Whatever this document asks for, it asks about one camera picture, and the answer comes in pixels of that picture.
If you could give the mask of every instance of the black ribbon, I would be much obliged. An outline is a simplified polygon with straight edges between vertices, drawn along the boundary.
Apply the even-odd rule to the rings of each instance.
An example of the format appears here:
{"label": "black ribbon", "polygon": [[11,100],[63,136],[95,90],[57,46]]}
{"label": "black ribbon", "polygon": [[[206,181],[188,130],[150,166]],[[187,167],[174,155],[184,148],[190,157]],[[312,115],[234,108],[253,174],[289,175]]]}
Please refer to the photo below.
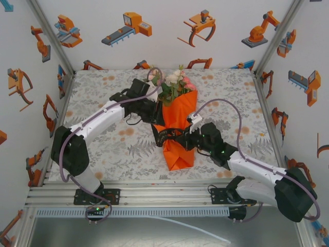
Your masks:
{"label": "black ribbon", "polygon": [[182,129],[177,129],[177,128],[168,128],[168,129],[158,132],[158,130],[154,127],[154,125],[151,125],[151,126],[152,126],[152,131],[153,131],[153,135],[154,135],[154,139],[155,139],[155,144],[158,147],[162,147],[163,143],[166,140],[175,140],[177,137],[181,136],[181,135],[176,135],[175,131],[178,131],[181,134],[183,134],[183,132],[184,132]]}

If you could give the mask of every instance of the cable connector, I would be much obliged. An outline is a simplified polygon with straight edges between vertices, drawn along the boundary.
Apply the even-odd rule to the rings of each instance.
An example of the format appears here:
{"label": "cable connector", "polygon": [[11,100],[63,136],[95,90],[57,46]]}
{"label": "cable connector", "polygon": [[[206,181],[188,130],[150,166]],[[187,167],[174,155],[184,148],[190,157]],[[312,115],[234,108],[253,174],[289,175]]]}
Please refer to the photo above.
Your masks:
{"label": "cable connector", "polygon": [[190,134],[192,134],[193,131],[195,131],[197,128],[199,128],[199,126],[201,125],[201,121],[202,121],[202,117],[199,114],[194,116],[194,113],[195,112],[192,112],[187,118],[188,122],[192,124],[190,126]]}

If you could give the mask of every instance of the white tube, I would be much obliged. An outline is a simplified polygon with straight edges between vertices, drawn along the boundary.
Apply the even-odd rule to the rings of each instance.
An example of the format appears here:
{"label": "white tube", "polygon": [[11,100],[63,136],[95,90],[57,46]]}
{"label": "white tube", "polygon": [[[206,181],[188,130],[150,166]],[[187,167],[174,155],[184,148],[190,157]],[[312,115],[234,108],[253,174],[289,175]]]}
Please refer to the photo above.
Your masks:
{"label": "white tube", "polygon": [[186,226],[186,227],[188,227],[188,228],[191,228],[191,229],[197,230],[197,231],[199,231],[199,232],[205,233],[205,234],[207,234],[207,235],[209,235],[209,236],[211,236],[211,237],[214,237],[214,238],[219,239],[219,240],[221,240],[221,241],[224,241],[224,242],[226,242],[226,243],[229,243],[229,244],[231,243],[231,241],[229,241],[229,240],[227,240],[227,239],[225,239],[225,238],[221,238],[221,237],[219,237],[219,236],[217,236],[217,235],[215,235],[215,234],[212,234],[212,233],[210,233],[210,232],[208,232],[208,231],[206,231],[206,230],[203,230],[203,229],[198,228],[198,227],[196,227],[196,226],[187,225],[187,224],[185,224],[185,223],[182,223],[182,222],[179,222],[179,221],[176,221],[176,220],[167,219],[167,218],[163,218],[163,217],[153,217],[153,216],[146,216],[146,218],[157,219],[157,220],[165,220],[165,221],[169,221],[169,222],[172,222],[172,223],[175,223],[175,224],[183,225],[183,226]]}

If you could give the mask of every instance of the white wall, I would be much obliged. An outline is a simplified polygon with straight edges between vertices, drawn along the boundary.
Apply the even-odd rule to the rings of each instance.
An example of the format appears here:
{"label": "white wall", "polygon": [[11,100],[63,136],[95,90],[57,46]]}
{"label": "white wall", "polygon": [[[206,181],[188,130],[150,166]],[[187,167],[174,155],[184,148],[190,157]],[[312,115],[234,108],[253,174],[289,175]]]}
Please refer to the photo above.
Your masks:
{"label": "white wall", "polygon": [[[305,1],[288,31],[296,29],[297,36],[292,50],[286,58],[276,54],[265,71],[274,71],[273,93],[268,98],[269,108],[278,107],[288,115],[283,153],[297,162],[304,162],[310,169],[315,191],[321,207],[320,222],[329,227],[329,151],[323,151],[317,158],[317,133],[320,146],[329,144],[329,71],[328,71],[328,22],[329,2]],[[303,90],[288,82],[288,71],[308,78],[314,70],[321,76],[318,100],[307,106],[307,95]],[[268,85],[264,86],[267,94]],[[277,126],[278,139],[281,139]]]}
{"label": "white wall", "polygon": [[[291,0],[168,0],[168,1],[79,1],[39,0],[48,21],[53,25],[58,15],[69,17],[80,29],[82,43],[73,48],[63,47],[75,70],[82,69],[83,61],[108,69],[133,68],[145,59],[161,68],[187,65],[197,58],[213,58],[212,68],[228,68],[240,62],[261,59],[269,42],[255,48],[241,43],[251,29],[261,25],[263,14],[272,10],[282,20]],[[216,31],[210,41],[194,38],[195,48],[180,41],[188,40],[191,28],[183,23],[190,17],[207,9],[216,19]],[[137,34],[120,41],[113,47],[101,43],[107,35],[124,26],[123,14],[136,12],[143,21],[152,25],[153,35]],[[269,25],[265,38],[274,36],[274,27]]]}
{"label": "white wall", "polygon": [[[59,58],[52,50],[51,60],[42,63],[36,38],[30,29],[31,25],[39,28],[38,22],[26,1],[10,0],[10,4],[14,5],[13,12],[4,12],[2,5],[0,8],[0,130],[8,136],[0,145],[0,231],[25,204],[29,190],[25,159],[33,157],[45,146],[51,147],[52,139],[49,138],[42,114],[46,94],[52,98],[59,113],[64,103],[64,98],[59,100]],[[45,44],[49,44],[44,34],[40,36]],[[21,112],[20,109],[25,105],[22,98],[17,93],[8,96],[13,91],[8,89],[9,68],[23,70],[33,85],[33,89],[26,93],[27,99],[33,100],[33,104]],[[23,86],[28,88],[26,80],[23,80]],[[55,117],[50,107],[47,112],[51,118]],[[39,168],[47,161],[49,152],[50,148],[44,152],[43,159],[38,164]]]}

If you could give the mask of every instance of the robotic arm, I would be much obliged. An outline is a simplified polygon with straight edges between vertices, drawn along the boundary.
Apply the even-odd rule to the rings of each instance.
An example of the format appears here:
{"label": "robotic arm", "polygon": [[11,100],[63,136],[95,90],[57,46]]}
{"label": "robotic arm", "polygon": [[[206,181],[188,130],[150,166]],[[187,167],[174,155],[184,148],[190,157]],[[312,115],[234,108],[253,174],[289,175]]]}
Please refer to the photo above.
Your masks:
{"label": "robotic arm", "polygon": [[51,158],[57,164],[60,164],[61,148],[69,135],[75,133],[66,144],[63,154],[63,168],[72,175],[76,181],[88,191],[102,196],[103,184],[95,178],[90,170],[89,156],[87,146],[96,136],[106,130],[110,125],[124,119],[131,113],[136,113],[143,122],[165,125],[162,118],[162,102],[156,102],[157,94],[149,98],[118,104],[108,110],[109,106],[128,99],[145,96],[151,92],[155,86],[138,79],[133,80],[130,89],[125,89],[121,93],[116,93],[109,98],[109,101],[89,118],[70,128],[60,126],[57,128],[54,136],[54,142],[51,150]]}
{"label": "robotic arm", "polygon": [[[79,182],[81,187],[101,197],[104,186],[88,167],[87,146],[110,125],[131,113],[139,115],[146,123],[164,126],[161,101],[156,101],[157,93],[160,92],[157,91],[152,96],[149,94],[154,88],[151,82],[145,83],[134,79],[130,89],[110,97],[106,105],[86,120],[70,128],[58,127],[51,158],[60,164],[63,146],[63,168]],[[136,99],[136,101],[128,102],[128,99]],[[237,176],[227,186],[225,196],[229,202],[238,204],[243,199],[253,199],[277,207],[284,216],[292,221],[302,220],[313,204],[309,195],[315,199],[317,195],[298,168],[286,170],[247,157],[238,148],[224,142],[214,123],[200,126],[202,118],[195,113],[192,113],[187,120],[190,126],[180,135],[171,129],[155,135],[157,146],[161,147],[166,139],[173,139],[186,150],[197,148],[208,152],[216,165],[243,176]],[[298,181],[301,186],[304,186],[307,193],[292,180]],[[94,201],[90,202],[95,204],[99,202],[99,199],[94,198]]]}

